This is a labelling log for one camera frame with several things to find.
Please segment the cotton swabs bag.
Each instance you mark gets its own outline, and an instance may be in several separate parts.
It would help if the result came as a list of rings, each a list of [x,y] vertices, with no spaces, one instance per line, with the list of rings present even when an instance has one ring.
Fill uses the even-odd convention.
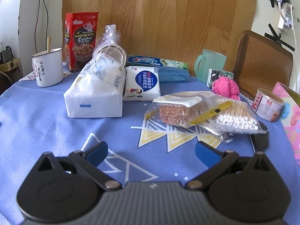
[[[218,97],[217,104],[230,102],[231,106],[216,114],[210,126],[232,134],[261,134],[265,131],[251,107],[243,101]]]

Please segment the clear tape roll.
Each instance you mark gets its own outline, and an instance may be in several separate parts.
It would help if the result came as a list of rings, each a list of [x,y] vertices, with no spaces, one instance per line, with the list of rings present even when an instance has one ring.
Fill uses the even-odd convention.
[[[259,124],[262,130],[266,131],[266,133],[250,135],[250,140],[254,152],[264,152],[269,147],[269,130],[264,123],[259,121]]]

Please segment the cake snack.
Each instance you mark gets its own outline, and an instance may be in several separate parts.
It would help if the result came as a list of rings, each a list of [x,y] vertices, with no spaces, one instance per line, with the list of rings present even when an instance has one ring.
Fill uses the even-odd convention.
[[[145,113],[146,120],[189,128],[192,120],[209,111],[213,103],[204,96],[164,95],[153,100]]]

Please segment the pink fluffy cloth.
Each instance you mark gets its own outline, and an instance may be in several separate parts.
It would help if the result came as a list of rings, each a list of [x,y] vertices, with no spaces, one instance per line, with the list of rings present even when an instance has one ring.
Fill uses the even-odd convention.
[[[212,84],[212,91],[220,96],[240,101],[239,86],[230,78],[221,76]]]

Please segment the small patterned tissue pack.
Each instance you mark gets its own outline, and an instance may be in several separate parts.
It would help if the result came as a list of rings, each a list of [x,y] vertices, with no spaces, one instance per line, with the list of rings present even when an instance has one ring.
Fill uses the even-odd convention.
[[[210,68],[208,70],[208,77],[207,77],[207,81],[206,81],[207,87],[212,88],[213,83],[222,76],[225,76],[229,79],[233,79],[234,73],[225,71],[225,70]]]

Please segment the small white wet wipes pack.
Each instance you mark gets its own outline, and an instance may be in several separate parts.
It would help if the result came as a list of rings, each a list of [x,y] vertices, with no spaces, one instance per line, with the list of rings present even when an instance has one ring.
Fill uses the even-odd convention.
[[[153,101],[161,96],[157,67],[126,67],[124,101]]]

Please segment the blue pouch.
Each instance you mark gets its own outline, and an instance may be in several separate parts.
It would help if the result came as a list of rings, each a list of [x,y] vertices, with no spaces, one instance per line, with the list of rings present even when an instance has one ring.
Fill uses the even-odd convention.
[[[190,76],[189,71],[177,67],[160,67],[158,75],[161,83],[185,82]]]

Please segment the blue patterned tablecloth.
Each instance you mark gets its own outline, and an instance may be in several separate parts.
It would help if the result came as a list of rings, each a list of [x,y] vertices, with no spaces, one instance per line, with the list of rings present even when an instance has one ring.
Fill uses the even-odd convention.
[[[220,150],[253,154],[247,135],[236,135],[225,144],[192,129],[186,141],[178,128],[145,121],[148,102],[124,102],[121,118],[69,118],[63,94],[75,78],[71,74],[48,88],[22,80],[1,95],[1,224],[22,221],[16,194],[44,151],[65,156],[105,141],[109,154],[100,169],[121,183],[189,181],[206,169],[195,156],[198,140]]]

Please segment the large white tissue pack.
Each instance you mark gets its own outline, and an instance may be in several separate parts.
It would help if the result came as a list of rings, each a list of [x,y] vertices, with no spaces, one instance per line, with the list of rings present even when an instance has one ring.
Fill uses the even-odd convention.
[[[125,79],[121,63],[105,53],[97,54],[64,93],[68,117],[121,117]]]

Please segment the white tin can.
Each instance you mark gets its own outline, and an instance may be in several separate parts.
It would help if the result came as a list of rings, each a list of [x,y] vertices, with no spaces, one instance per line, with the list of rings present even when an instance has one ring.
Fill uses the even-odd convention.
[[[276,122],[283,106],[284,101],[280,97],[267,89],[258,88],[252,110],[259,117],[269,122]]]

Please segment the pink macaron tin box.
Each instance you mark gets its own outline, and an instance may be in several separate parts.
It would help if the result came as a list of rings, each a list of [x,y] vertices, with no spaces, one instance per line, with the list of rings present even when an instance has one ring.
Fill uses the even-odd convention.
[[[294,92],[284,84],[277,82],[274,85],[273,93],[284,101],[284,106],[280,113],[280,121],[285,133],[291,143],[294,158],[299,165],[300,159],[300,108],[299,94]]]

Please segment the green frosted mug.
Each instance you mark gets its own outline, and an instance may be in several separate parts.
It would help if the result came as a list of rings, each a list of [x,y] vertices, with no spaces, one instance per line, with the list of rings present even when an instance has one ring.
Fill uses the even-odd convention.
[[[209,69],[212,68],[222,70],[225,62],[225,55],[204,49],[195,61],[194,73],[201,82],[206,83]]]

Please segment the brown woven tray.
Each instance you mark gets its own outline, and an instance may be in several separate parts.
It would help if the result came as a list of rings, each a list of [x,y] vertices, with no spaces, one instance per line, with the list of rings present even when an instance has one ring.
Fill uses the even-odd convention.
[[[258,88],[273,90],[276,82],[288,86],[293,55],[276,42],[253,31],[242,33],[233,67],[240,92],[253,100]]]

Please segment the plastic cups in bag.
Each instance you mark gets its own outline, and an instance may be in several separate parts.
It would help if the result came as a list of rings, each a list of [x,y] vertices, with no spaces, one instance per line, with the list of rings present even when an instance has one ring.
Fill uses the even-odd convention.
[[[119,62],[122,66],[125,66],[128,55],[123,47],[119,45],[120,41],[121,32],[117,30],[116,25],[106,25],[104,33],[94,48],[93,58],[95,58],[97,54],[105,53]]]

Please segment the red snack box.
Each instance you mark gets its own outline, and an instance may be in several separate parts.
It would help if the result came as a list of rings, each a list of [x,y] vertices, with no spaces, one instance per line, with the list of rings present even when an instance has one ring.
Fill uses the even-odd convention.
[[[78,72],[92,59],[96,45],[98,12],[67,13],[64,48],[70,72]]]

